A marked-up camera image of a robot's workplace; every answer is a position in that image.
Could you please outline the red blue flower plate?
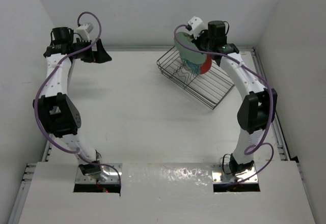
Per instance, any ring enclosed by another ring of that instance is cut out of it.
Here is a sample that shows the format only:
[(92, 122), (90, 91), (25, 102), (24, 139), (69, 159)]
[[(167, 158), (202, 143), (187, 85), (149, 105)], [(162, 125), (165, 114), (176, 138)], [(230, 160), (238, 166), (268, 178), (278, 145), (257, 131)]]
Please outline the red blue flower plate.
[(191, 63), (188, 59), (181, 57), (181, 61), (182, 64), (184, 65), (184, 67), (188, 70), (193, 72), (194, 74), (205, 74), (206, 72), (208, 72), (211, 68), (212, 65), (212, 59), (210, 57), (210, 55), (206, 55), (206, 60), (203, 64), (198, 65), (198, 64), (194, 64)]

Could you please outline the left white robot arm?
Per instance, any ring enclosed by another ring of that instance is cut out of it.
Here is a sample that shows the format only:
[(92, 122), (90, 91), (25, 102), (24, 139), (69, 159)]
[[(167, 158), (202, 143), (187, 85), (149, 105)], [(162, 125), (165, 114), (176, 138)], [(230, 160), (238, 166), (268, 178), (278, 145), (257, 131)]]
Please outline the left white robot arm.
[(53, 135), (66, 144), (65, 150), (77, 158), (84, 176), (99, 180), (104, 176), (100, 154), (83, 138), (80, 132), (82, 120), (78, 109), (68, 97), (69, 77), (76, 59), (86, 63), (102, 64), (112, 60), (101, 40), (92, 50), (90, 23), (80, 24), (73, 30), (68, 27), (52, 29), (52, 40), (44, 57), (47, 61), (46, 83), (38, 100), (38, 123), (47, 135)]

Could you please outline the light green flower plate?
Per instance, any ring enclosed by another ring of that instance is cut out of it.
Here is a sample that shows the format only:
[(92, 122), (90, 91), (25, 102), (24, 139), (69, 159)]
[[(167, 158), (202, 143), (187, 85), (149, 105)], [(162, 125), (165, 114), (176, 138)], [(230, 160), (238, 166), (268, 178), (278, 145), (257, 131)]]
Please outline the light green flower plate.
[(201, 54), (196, 51), (199, 51), (196, 45), (192, 42), (193, 38), (190, 34), (186, 32), (177, 32), (176, 37), (174, 37), (175, 47), (178, 49), (179, 54), (187, 59), (189, 62), (196, 65), (203, 65), (206, 61), (207, 55)]

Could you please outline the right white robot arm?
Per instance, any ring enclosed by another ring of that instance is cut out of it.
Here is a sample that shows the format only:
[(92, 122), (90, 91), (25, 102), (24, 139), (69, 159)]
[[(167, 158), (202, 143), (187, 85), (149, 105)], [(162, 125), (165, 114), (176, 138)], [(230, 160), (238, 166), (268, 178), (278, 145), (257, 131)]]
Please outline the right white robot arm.
[(278, 95), (266, 80), (246, 66), (236, 45), (227, 42), (225, 22), (204, 24), (200, 20), (193, 36), (196, 47), (209, 53), (231, 78), (242, 98), (237, 112), (240, 134), (229, 161), (230, 173), (236, 175), (253, 166), (254, 152), (263, 145), (274, 120)]

